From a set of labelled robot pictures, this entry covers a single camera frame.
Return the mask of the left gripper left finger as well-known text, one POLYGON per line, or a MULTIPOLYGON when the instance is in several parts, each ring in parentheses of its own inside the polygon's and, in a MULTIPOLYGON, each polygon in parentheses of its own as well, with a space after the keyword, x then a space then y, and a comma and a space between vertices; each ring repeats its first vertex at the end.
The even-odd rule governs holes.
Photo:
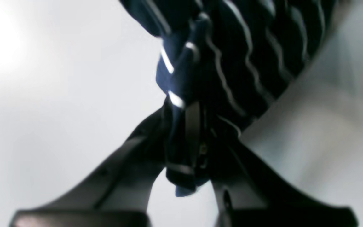
POLYGON ((18 210, 11 227, 151 227, 150 193, 164 169, 165 108, 142 121, 124 144, 64 195, 18 210))

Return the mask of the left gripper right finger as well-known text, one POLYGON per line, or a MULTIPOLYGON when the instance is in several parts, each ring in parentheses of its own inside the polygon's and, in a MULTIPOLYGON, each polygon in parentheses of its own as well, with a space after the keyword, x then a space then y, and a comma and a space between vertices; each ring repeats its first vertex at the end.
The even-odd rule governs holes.
POLYGON ((350 207, 329 205, 301 192, 200 106, 206 143, 200 168, 216 196, 216 227, 358 226, 350 207))

